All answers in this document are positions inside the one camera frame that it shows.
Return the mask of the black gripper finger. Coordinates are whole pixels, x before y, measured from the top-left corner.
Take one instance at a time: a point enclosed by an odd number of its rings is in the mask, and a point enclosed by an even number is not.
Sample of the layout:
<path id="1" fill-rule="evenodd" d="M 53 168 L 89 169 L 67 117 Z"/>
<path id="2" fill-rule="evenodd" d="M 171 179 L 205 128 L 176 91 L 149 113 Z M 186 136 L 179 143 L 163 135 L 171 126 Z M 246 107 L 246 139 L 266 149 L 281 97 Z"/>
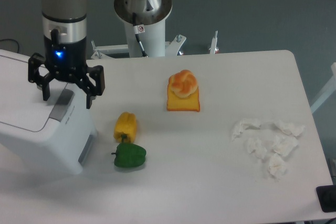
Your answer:
<path id="1" fill-rule="evenodd" d="M 86 94 L 86 109 L 90 109 L 96 96 L 102 96 L 104 92 L 104 68 L 101 65 L 85 65 L 77 68 L 73 75 L 75 84 Z"/>
<path id="2" fill-rule="evenodd" d="M 44 65 L 48 73 L 42 76 L 39 72 L 39 68 Z M 30 83 L 35 83 L 38 88 L 41 89 L 43 93 L 43 100 L 47 101 L 50 97 L 50 87 L 49 83 L 56 77 L 55 69 L 51 68 L 47 64 L 47 60 L 41 54 L 35 52 L 28 59 L 28 81 Z"/>

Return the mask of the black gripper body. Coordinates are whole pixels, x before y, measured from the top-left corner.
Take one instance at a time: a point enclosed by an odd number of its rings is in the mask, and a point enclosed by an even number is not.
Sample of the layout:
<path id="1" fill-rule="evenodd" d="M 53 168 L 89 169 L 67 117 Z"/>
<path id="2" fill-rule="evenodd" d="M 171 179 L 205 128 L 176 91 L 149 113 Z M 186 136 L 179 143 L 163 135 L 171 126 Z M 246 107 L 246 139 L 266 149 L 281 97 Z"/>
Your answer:
<path id="1" fill-rule="evenodd" d="M 49 73 L 45 80 L 58 80 L 62 82 L 87 81 L 86 64 L 86 39 L 75 43 L 54 45 L 52 41 L 44 37 L 45 67 Z"/>

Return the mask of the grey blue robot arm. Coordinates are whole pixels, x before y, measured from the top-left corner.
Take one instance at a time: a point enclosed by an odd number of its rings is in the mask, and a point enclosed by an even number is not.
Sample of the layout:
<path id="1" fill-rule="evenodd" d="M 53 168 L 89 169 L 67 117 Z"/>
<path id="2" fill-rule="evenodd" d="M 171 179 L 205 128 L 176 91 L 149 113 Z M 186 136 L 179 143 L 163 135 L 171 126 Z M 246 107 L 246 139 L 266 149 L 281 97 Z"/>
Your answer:
<path id="1" fill-rule="evenodd" d="M 114 0 L 116 15 L 124 23 L 130 57 L 165 55 L 165 21 L 172 0 Z M 50 96 L 52 80 L 74 83 L 91 107 L 103 94 L 102 66 L 86 63 L 87 0 L 41 0 L 45 54 L 33 54 L 28 61 L 28 81 Z"/>

